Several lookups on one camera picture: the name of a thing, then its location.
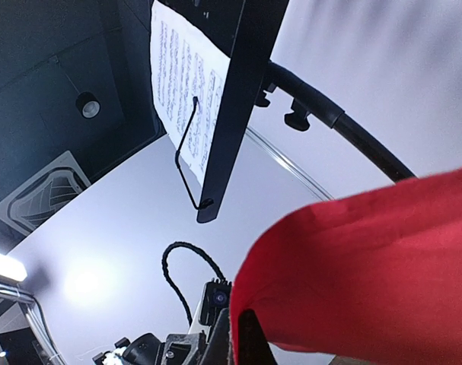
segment light fixture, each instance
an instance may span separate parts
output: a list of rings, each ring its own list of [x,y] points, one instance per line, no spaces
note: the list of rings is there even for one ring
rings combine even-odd
[[[0,276],[21,282],[27,277],[26,268],[18,260],[0,254]]]
[[[78,95],[75,105],[80,114],[86,119],[92,119],[100,112],[99,100],[87,91]]]

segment ceiling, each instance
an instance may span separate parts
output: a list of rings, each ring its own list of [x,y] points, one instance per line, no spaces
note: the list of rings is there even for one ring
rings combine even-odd
[[[146,0],[0,1],[0,201],[65,151],[93,183],[164,133],[149,21]],[[67,75],[100,101],[95,118]],[[23,238],[0,221],[0,252]]]

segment wall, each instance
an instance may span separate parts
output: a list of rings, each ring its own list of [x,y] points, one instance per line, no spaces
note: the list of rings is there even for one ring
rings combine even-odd
[[[462,166],[462,2],[290,0],[272,60],[341,105],[423,176]],[[390,181],[310,116],[283,122],[281,91],[250,124],[335,197]]]
[[[26,327],[29,327],[29,325],[17,304],[13,305],[0,316],[0,333],[25,329]],[[5,359],[0,358],[0,365],[5,365]]]
[[[153,332],[164,340],[169,333],[186,332],[183,307],[161,273],[161,254],[170,243],[201,246],[233,278],[262,232],[314,202],[310,191],[246,138],[218,219],[197,224],[174,153],[167,136],[147,146],[11,252],[26,265],[25,287],[39,298],[68,364],[90,364],[121,337],[134,340]],[[184,173],[198,192],[191,172]],[[172,252],[169,265],[195,308],[213,272],[184,249]],[[283,364],[331,359],[279,356]]]

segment red fabric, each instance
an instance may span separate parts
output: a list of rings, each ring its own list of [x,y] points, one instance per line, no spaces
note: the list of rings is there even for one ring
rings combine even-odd
[[[235,350],[249,308],[286,350],[462,364],[462,170],[285,217],[234,282]]]

